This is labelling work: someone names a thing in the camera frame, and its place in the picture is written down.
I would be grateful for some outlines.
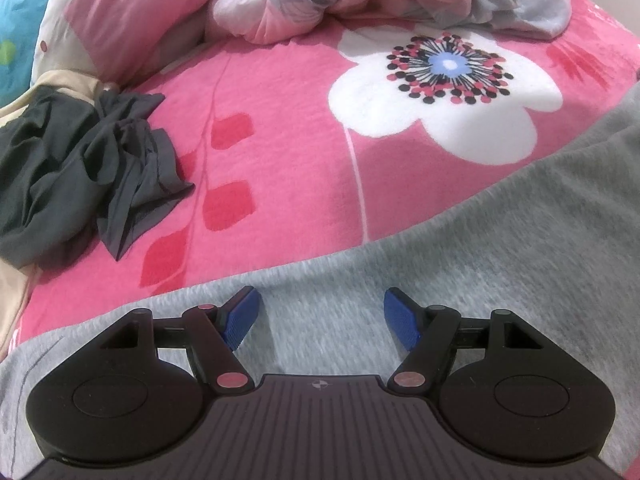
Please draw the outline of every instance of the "crosshair logo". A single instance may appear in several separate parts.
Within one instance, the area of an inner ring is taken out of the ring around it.
[[[327,381],[323,381],[322,379],[316,379],[311,383],[311,385],[316,390],[324,390],[329,385],[329,383]]]

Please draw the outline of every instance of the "green dot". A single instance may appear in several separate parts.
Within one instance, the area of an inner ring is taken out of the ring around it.
[[[8,65],[14,60],[17,49],[15,45],[9,41],[4,40],[0,42],[0,65]]]

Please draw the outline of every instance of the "blue pillow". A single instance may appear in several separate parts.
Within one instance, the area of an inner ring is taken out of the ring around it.
[[[49,0],[0,0],[0,107],[29,89],[33,54]]]

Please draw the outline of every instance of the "white flower stem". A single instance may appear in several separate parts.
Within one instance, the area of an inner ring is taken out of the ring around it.
[[[353,141],[351,140],[351,133],[349,129],[344,126],[344,136],[347,139],[347,146],[349,147],[349,155],[351,157],[351,165],[353,167],[353,176],[356,179],[356,187],[358,188],[358,202],[360,203],[360,221],[362,222],[362,243],[369,242],[369,228],[367,227],[367,209],[364,203],[364,192],[362,190],[362,179],[360,178],[360,170],[358,169],[358,159],[356,158],[356,150],[353,148]]]

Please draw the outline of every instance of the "beige cloth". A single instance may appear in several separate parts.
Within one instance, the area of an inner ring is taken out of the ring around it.
[[[103,84],[94,77],[71,70],[51,70],[44,73],[36,84],[14,102],[0,108],[0,128],[17,119],[27,109],[38,86],[53,86],[76,99],[94,104],[95,97],[103,90]],[[0,204],[11,207],[12,204]],[[0,259],[0,361],[5,358],[20,314],[29,301],[39,270],[36,265],[15,269]]]

